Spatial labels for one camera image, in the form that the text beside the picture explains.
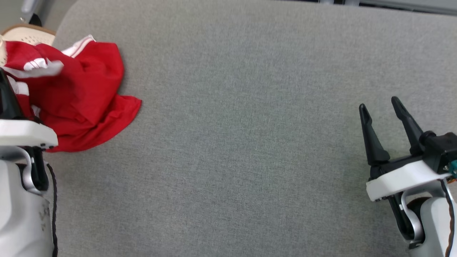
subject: black cable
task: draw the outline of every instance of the black cable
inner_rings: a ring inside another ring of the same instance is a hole
[[[56,176],[54,174],[53,168],[49,163],[46,165],[49,169],[49,172],[51,173],[51,177],[53,179],[53,195],[54,195],[54,201],[53,201],[53,220],[52,220],[52,229],[53,229],[53,242],[54,242],[54,251],[53,251],[53,257],[57,257],[58,254],[58,248],[57,248],[57,234],[56,234],[56,210],[57,210],[57,182],[56,182]]]
[[[446,182],[444,180],[441,180],[441,188],[444,191],[444,194],[446,195],[446,200],[447,203],[449,204],[449,215],[451,216],[451,232],[449,233],[449,242],[446,248],[446,253],[445,257],[450,257],[451,256],[451,250],[452,250],[452,243],[454,242],[454,227],[455,227],[455,220],[454,220],[454,206],[452,204],[451,196],[449,195],[449,191],[447,190],[446,187]]]

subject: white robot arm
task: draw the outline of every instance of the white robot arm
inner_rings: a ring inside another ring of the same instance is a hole
[[[457,177],[457,136],[422,132],[397,97],[392,97],[397,117],[411,144],[409,156],[390,160],[373,128],[364,104],[359,107],[368,164],[367,193],[372,201],[388,200],[397,226],[409,244],[411,257],[457,256],[456,206],[447,187]],[[428,193],[430,197],[407,197]]]
[[[0,97],[1,255],[55,256],[49,202],[43,197],[49,180],[42,151],[57,146],[57,135],[51,128],[24,119],[2,70]]]

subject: gray fabric surface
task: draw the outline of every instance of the gray fabric surface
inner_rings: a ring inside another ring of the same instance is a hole
[[[60,256],[406,256],[372,203],[358,105],[457,131],[457,19],[278,1],[80,0],[57,32],[118,44],[144,102],[109,142],[47,154]]]

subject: white stripe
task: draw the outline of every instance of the white stripe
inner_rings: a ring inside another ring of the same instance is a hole
[[[32,111],[35,114],[35,116],[37,116],[38,118],[40,117],[41,108],[39,108],[38,106],[32,105]]]
[[[8,78],[8,81],[11,85],[11,88],[13,89],[14,93],[16,95],[29,95],[28,91],[28,86],[24,82],[16,82],[13,78],[10,76],[6,76]]]
[[[55,61],[48,60],[47,67],[32,69],[32,70],[28,70],[28,71],[15,70],[15,69],[11,69],[8,67],[2,67],[2,69],[4,71],[6,71],[7,73],[15,76],[16,78],[25,79],[25,78],[39,78],[39,77],[44,77],[44,76],[55,76],[55,75],[58,75],[62,71],[63,67],[64,67],[64,64],[59,60],[55,60]]]
[[[37,58],[37,59],[33,60],[33,62],[40,68],[48,67],[48,64],[46,63],[46,60],[44,58]]]
[[[78,54],[80,54],[83,49],[86,47],[86,45],[90,42],[96,42],[94,37],[92,35],[88,35],[84,37],[83,39],[79,40],[78,42],[74,43],[72,47],[65,49],[62,51],[63,54],[66,56],[70,57],[76,57]]]

